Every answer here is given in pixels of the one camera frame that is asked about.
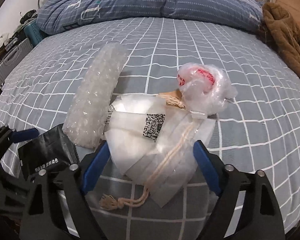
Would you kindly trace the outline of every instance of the black packet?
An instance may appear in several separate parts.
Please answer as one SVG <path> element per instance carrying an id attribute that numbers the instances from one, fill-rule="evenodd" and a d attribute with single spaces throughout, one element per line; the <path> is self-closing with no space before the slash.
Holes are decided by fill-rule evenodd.
<path id="1" fill-rule="evenodd" d="M 42 169 L 59 172 L 79 163 L 75 145 L 63 133 L 62 126 L 63 123 L 55 126 L 18 149 L 25 180 Z"/>

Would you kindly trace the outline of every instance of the bed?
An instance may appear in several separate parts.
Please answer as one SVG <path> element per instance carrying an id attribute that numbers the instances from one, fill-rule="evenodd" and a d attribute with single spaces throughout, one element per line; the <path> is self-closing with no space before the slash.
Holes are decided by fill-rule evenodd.
<path id="1" fill-rule="evenodd" d="M 281 208 L 285 232 L 300 220 L 300 79 L 253 34 L 194 20 L 133 17 L 85 25 L 36 46 L 8 76 L 0 96 L 0 127 L 36 127 L 41 133 L 63 123 L 72 98 L 93 59 L 107 42 L 130 50 L 114 96 L 156 95 L 178 87 L 176 73 L 187 62 L 224 69 L 238 96 L 212 116 L 216 126 L 208 145 L 224 163 L 238 170 L 263 169 Z M 18 176 L 20 162 L 12 145 L 2 159 Z M 87 153 L 78 149 L 80 156 Z M 87 201 L 98 224 L 111 239 L 195 239 L 216 197 L 197 171 L 163 208 L 151 199 L 136 209 L 108 212 L 99 207 L 102 194 L 134 197 L 143 187 L 121 176 L 109 160 Z M 66 210 L 68 229 L 76 234 Z M 227 234 L 234 232 L 243 204 L 239 195 Z"/>

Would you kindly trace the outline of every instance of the bubble wrap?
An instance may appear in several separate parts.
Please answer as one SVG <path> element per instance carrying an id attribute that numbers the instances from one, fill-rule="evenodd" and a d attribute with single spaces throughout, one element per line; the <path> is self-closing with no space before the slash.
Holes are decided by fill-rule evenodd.
<path id="1" fill-rule="evenodd" d="M 63 125 L 74 144 L 89 149 L 99 145 L 111 95 L 128 55 L 123 45 L 108 43 L 87 70 Z"/>

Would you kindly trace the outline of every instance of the gray suitcase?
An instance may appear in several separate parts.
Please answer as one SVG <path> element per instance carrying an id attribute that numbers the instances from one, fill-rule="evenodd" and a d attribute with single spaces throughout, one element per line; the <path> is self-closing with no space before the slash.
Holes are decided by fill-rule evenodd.
<path id="1" fill-rule="evenodd" d="M 0 63 L 0 87 L 11 71 L 24 59 L 33 49 L 28 38 L 20 42 Z"/>

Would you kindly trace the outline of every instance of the silver bolt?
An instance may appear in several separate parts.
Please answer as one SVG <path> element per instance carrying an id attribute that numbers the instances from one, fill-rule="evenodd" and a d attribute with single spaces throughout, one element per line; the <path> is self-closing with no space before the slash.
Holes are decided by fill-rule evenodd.
<path id="1" fill-rule="evenodd" d="M 79 168 L 79 166 L 77 164 L 71 164 L 70 167 L 69 167 L 69 169 L 71 171 L 75 171 L 77 168 Z"/>
<path id="2" fill-rule="evenodd" d="M 258 170 L 258 171 L 257 171 L 257 174 L 258 174 L 260 177 L 264 177 L 264 176 L 266 175 L 265 172 L 262 171 L 262 170 Z"/>
<path id="3" fill-rule="evenodd" d="M 46 173 L 47 173 L 47 171 L 45 169 L 39 171 L 39 175 L 40 176 L 43 176 Z"/>
<path id="4" fill-rule="evenodd" d="M 225 166 L 226 171 L 234 171 L 234 166 L 232 166 L 231 164 L 227 164 Z"/>

